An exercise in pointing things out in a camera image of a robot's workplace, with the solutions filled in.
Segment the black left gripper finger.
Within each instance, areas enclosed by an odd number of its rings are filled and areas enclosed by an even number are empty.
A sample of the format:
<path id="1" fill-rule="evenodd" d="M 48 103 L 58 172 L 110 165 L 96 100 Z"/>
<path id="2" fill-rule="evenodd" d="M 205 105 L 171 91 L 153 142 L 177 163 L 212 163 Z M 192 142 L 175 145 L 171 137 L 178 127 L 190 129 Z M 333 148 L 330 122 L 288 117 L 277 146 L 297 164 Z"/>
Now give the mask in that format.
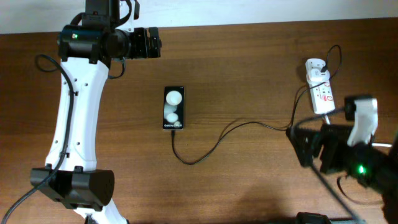
<path id="1" fill-rule="evenodd" d="M 156 44 L 150 46 L 149 48 L 149 58 L 160 58 L 161 57 L 162 44 Z"/>
<path id="2" fill-rule="evenodd" d="M 159 35 L 159 29 L 157 27 L 150 27 L 149 28 L 149 34 L 150 34 L 150 41 L 154 44 L 160 44 L 161 39 Z"/>

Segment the black smartphone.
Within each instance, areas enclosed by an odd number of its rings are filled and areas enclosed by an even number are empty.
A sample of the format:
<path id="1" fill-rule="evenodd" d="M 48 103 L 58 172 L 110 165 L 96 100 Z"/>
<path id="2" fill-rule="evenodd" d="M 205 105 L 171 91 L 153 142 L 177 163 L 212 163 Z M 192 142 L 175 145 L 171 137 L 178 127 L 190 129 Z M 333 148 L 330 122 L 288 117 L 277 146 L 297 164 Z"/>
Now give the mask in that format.
<path id="1" fill-rule="evenodd" d="M 184 128 L 185 121 L 185 89 L 183 86 L 166 86 L 164 88 L 163 109 L 164 130 L 175 131 Z"/>

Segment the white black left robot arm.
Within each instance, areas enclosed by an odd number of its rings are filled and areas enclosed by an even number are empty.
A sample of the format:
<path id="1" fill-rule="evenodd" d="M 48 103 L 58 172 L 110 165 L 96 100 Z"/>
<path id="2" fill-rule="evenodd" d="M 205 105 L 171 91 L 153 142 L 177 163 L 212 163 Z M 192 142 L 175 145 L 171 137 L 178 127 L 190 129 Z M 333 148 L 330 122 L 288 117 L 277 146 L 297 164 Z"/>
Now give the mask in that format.
<path id="1" fill-rule="evenodd" d="M 53 143 L 42 168 L 30 173 L 31 184 L 49 199 L 74 210 L 87 223 L 126 223 L 114 201 L 114 173 L 97 169 L 95 137 L 104 84 L 112 62 L 160 57 L 155 27 L 129 30 L 138 19 L 137 1 L 87 1 L 85 11 L 58 36 L 62 89 Z"/>

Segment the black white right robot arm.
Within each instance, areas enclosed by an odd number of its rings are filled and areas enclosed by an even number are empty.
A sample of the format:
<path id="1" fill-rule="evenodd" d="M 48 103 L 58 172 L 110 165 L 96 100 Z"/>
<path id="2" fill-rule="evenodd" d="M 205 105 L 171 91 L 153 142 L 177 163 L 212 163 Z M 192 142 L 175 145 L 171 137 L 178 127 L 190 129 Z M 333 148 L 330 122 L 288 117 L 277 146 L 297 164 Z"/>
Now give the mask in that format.
<path id="1" fill-rule="evenodd" d="M 349 146 L 347 140 L 352 130 L 351 126 L 324 124 L 319 131 L 291 126 L 285 133 L 300 165 L 311 168 L 356 223 L 363 223 L 323 176 L 344 171 L 363 187 L 369 187 L 396 201 L 397 162 L 363 141 Z"/>

